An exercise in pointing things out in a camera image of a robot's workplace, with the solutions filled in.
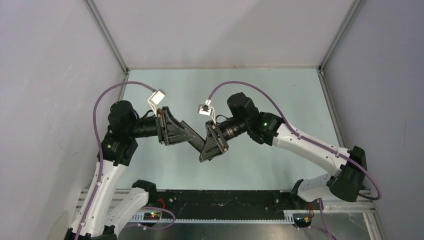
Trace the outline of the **black remote control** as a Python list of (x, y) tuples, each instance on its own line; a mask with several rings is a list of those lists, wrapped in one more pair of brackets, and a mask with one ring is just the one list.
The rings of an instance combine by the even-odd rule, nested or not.
[(190, 139), (187, 141), (195, 150), (197, 150), (200, 154), (202, 153), (205, 140), (202, 136), (200, 136), (192, 127), (190, 127), (185, 121), (181, 121), (180, 125), (184, 130), (189, 132)]

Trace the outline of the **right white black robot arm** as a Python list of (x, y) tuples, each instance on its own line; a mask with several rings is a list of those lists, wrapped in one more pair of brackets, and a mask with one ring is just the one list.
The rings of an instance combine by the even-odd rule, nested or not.
[(243, 133), (256, 143), (288, 150), (326, 171), (313, 179), (298, 180), (290, 193), (291, 204), (304, 209), (310, 202), (334, 196), (345, 202), (356, 202), (361, 195), (366, 170), (365, 151), (336, 147), (294, 129), (282, 117), (259, 111), (251, 98), (239, 92), (227, 99), (232, 117), (222, 122), (205, 123), (206, 139), (199, 161), (210, 161), (229, 150), (228, 142)]

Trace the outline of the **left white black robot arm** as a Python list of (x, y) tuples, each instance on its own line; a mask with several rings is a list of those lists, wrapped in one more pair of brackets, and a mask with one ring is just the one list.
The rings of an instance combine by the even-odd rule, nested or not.
[(129, 101), (121, 100), (110, 107), (108, 122), (88, 195), (66, 232), (66, 240), (116, 240), (139, 209), (156, 206), (156, 184), (139, 179), (126, 197), (110, 209), (118, 181), (138, 147), (138, 138), (157, 136), (159, 143), (166, 146), (200, 140), (184, 121), (173, 117), (167, 106), (155, 115), (139, 116)]

